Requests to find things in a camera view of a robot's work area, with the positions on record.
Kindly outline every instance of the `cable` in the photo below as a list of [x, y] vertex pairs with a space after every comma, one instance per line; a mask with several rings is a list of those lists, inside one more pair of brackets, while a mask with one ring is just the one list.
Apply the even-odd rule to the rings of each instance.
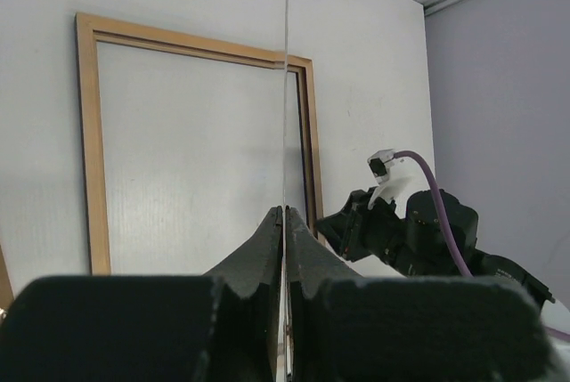
[[[473, 277], [473, 274], [467, 267], [465, 260], [463, 260], [461, 252], [457, 248], [457, 243], [455, 242], [455, 238], [453, 238], [452, 227], [449, 225], [449, 219], [447, 218], [447, 212], [445, 211], [444, 200], [442, 199], [442, 194], [439, 191], [439, 186], [437, 185], [436, 177], [432, 173], [431, 168], [429, 168], [429, 164], [418, 153], [411, 150], [401, 150], [399, 152], [395, 152], [394, 159], [399, 159], [399, 158], [413, 159], [418, 163], [419, 167], [421, 168], [421, 171], [424, 172], [424, 175], [427, 179], [427, 183], [429, 184], [429, 191], [431, 192], [434, 204], [436, 205], [436, 212], [437, 212], [437, 218], [439, 220], [439, 226], [442, 230], [442, 234], [444, 235], [445, 244], [447, 245], [450, 253], [452, 254], [453, 262], [459, 268], [461, 275], [466, 277]], [[570, 342], [570, 333], [565, 333], [564, 331], [556, 330], [548, 326], [544, 326], [544, 328], [546, 332], [552, 337], [563, 340], [565, 342]]]

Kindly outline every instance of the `wall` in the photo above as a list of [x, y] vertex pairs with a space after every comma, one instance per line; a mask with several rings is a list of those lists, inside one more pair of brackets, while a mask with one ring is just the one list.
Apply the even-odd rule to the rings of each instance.
[[[269, 49], [284, 0], [0, 0], [0, 238], [18, 292], [87, 271], [73, 16], [97, 13]], [[289, 44], [313, 58], [326, 213], [373, 178], [371, 153], [433, 162], [421, 6], [410, 0], [289, 0]], [[419, 171], [406, 192], [425, 187]], [[363, 271], [380, 273], [378, 261]]]
[[569, 0], [468, 0], [427, 18], [438, 179], [479, 247], [570, 303]]
[[[355, 189], [373, 186], [366, 159], [386, 148], [433, 165], [423, 9], [412, 0], [289, 0], [289, 52], [313, 60], [325, 215]], [[415, 163], [398, 200], [427, 183]], [[377, 258], [353, 265], [394, 275]]]

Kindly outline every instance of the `gray wall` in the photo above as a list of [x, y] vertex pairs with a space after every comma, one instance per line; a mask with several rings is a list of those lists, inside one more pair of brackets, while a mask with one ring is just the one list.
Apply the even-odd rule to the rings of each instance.
[[570, 0], [468, 0], [426, 31], [440, 183], [569, 305]]

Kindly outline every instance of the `wire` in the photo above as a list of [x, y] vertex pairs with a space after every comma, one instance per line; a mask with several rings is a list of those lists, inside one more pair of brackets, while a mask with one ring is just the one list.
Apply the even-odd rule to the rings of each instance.
[[[439, 220], [439, 226], [444, 235], [445, 244], [447, 245], [450, 253], [452, 254], [453, 262], [457, 265], [460, 270], [461, 275], [466, 277], [473, 277], [473, 274], [467, 267], [461, 252], [457, 248], [457, 243], [455, 238], [453, 238], [452, 227], [449, 225], [449, 219], [447, 218], [447, 212], [445, 211], [444, 200], [442, 199], [442, 194], [439, 191], [439, 186], [437, 185], [436, 177], [429, 168], [429, 164], [423, 159], [418, 153], [412, 150], [401, 150], [395, 152], [394, 159], [399, 158], [411, 158], [416, 161], [424, 172], [426, 176], [427, 183], [429, 184], [429, 191], [436, 205], [437, 219]], [[565, 333], [564, 331], [553, 329], [552, 327], [544, 326], [546, 332], [557, 339], [563, 340], [565, 342], [570, 342], [570, 333]]]

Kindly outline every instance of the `purple cable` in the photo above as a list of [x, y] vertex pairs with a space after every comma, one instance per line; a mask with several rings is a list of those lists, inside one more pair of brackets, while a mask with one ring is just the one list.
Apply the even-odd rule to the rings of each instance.
[[[461, 255], [457, 244], [455, 243], [455, 238], [453, 238], [452, 228], [449, 225], [449, 220], [447, 218], [447, 212], [445, 211], [444, 200], [442, 199], [442, 194], [439, 191], [439, 186], [437, 185], [436, 177], [429, 168], [428, 163], [423, 159], [418, 153], [411, 150], [402, 150], [394, 154], [394, 159], [399, 158], [412, 158], [421, 167], [421, 170], [426, 176], [427, 183], [429, 184], [429, 190], [431, 191], [431, 196], [434, 199], [434, 204], [436, 205], [437, 218], [439, 219], [439, 225], [444, 235], [445, 244], [452, 254], [453, 262], [460, 268], [461, 275], [466, 277], [472, 277], [473, 274], [467, 267], [463, 256]], [[563, 340], [565, 342], [570, 342], [570, 334], [564, 331], [553, 329], [552, 327], [544, 326], [546, 332], [555, 337], [556, 339]]]

